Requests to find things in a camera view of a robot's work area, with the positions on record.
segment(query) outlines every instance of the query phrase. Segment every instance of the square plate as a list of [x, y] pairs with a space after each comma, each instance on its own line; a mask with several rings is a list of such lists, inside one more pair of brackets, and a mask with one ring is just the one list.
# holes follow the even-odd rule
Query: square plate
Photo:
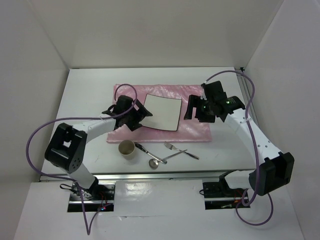
[[164, 131], [177, 131], [182, 99], [166, 98], [147, 94], [144, 107], [153, 114], [140, 123], [147, 128]]

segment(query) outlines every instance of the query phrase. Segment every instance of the silver fork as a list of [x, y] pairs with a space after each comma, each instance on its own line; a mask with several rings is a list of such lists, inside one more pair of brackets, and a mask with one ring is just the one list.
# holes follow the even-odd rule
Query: silver fork
[[186, 152], [186, 151], [182, 151], [182, 150], [180, 150], [180, 149], [178, 149], [178, 148], [176, 148], [175, 146], [173, 146], [172, 144], [170, 144], [170, 143], [168, 143], [168, 142], [164, 142], [164, 145], [168, 148], [168, 149], [170, 149], [170, 150], [176, 150], [176, 151], [179, 151], [179, 152], [181, 152], [181, 153], [184, 153], [184, 154], [187, 154], [189, 157], [192, 157], [192, 158], [194, 158], [194, 159], [200, 159], [198, 156], [196, 156], [196, 155], [193, 155], [193, 154], [191, 154], [191, 153], [189, 153], [189, 152]]

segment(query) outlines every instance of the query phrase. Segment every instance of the cup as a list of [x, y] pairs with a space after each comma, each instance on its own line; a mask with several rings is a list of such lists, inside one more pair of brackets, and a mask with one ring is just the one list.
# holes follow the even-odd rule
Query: cup
[[133, 141], [124, 140], [118, 146], [119, 153], [127, 160], [131, 160], [136, 155], [136, 146]]

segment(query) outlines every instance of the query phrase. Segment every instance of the shiny pink fabric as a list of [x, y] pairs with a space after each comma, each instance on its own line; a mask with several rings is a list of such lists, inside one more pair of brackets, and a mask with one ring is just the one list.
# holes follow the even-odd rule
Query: shiny pink fabric
[[[146, 100], [147, 94], [159, 97], [182, 99], [180, 120], [177, 131], [163, 131], [147, 127], [141, 127], [135, 131], [130, 131], [126, 125], [110, 132], [107, 136], [107, 143], [119, 143], [123, 140], [132, 140], [134, 142], [155, 142], [170, 143], [181, 142], [210, 142], [212, 141], [210, 127], [208, 123], [201, 123], [196, 118], [184, 120], [186, 114], [189, 95], [200, 96], [203, 92], [199, 85], [134, 85], [138, 99], [141, 103]], [[135, 93], [129, 86], [119, 88], [117, 97], [126, 95], [135, 98]]]

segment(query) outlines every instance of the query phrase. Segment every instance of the white wall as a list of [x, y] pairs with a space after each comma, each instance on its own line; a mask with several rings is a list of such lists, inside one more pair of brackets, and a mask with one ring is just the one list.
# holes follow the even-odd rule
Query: white wall
[[[0, 239], [13, 239], [30, 182], [25, 157], [31, 132], [55, 118], [68, 70], [24, 0], [0, 7]], [[42, 165], [50, 129], [36, 137], [31, 156]]]
[[260, 127], [295, 157], [287, 188], [306, 240], [320, 236], [319, 2], [285, 0], [246, 69]]
[[283, 0], [28, 0], [71, 68], [244, 67]]

